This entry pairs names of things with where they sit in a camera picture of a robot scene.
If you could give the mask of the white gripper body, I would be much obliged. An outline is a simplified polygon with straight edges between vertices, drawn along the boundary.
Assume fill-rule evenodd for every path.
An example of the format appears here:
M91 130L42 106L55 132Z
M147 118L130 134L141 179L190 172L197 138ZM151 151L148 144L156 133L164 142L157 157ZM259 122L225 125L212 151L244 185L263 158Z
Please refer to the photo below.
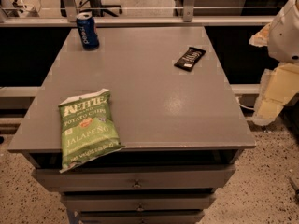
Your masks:
M299 63L299 0L288 0L272 20L268 54L284 63Z

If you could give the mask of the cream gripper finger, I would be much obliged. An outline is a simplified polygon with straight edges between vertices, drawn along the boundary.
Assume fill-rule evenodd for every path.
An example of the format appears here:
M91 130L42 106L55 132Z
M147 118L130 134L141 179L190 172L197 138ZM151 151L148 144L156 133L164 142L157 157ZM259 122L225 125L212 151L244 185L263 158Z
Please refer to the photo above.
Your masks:
M253 35L249 44L255 47L267 47L269 38L270 23L266 24L259 32Z
M265 69L252 121L259 126L273 122L299 92L299 64L280 63L273 71Z

